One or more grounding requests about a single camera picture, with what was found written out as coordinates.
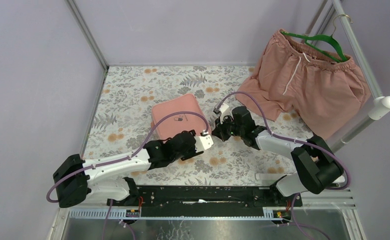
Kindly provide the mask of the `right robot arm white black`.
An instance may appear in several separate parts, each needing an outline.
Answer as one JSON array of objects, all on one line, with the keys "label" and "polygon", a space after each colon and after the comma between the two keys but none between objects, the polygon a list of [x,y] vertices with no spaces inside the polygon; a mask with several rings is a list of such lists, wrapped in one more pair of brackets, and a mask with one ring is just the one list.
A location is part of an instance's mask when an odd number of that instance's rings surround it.
[{"label": "right robot arm white black", "polygon": [[268,127],[257,125],[244,106],[230,109],[223,104],[213,112],[217,118],[212,134],[222,141],[238,136],[248,147],[293,160],[296,173],[285,175],[270,186],[269,198],[276,206],[284,205],[295,193],[319,194],[344,174],[343,167],[331,156],[325,141],[318,136],[305,140],[279,137]]}]

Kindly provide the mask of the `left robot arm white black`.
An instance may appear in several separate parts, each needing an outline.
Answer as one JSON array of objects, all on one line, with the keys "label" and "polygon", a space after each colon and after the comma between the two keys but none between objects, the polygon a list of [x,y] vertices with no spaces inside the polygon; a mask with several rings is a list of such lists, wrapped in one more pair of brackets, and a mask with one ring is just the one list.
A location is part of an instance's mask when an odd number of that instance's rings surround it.
[{"label": "left robot arm white black", "polygon": [[47,193],[47,200],[61,208],[105,199],[130,206],[138,198],[134,180],[125,177],[115,181],[115,177],[167,167],[176,160],[185,161],[203,154],[213,145],[211,135],[197,136],[191,130],[166,140],[151,140],[135,151],[106,158],[84,160],[74,154],[53,173],[54,185]]}]

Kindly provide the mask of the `pink medicine kit case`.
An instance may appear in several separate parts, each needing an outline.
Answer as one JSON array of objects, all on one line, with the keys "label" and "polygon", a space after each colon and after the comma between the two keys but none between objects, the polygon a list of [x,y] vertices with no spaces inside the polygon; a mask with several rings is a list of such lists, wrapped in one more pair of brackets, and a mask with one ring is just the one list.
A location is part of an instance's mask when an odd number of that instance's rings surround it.
[{"label": "pink medicine kit case", "polygon": [[151,127],[167,115],[173,114],[154,130],[154,133],[162,140],[172,138],[182,131],[194,130],[198,136],[204,131],[208,133],[212,131],[209,122],[204,121],[207,117],[201,110],[196,97],[191,93],[156,104],[152,107],[151,113]]}]

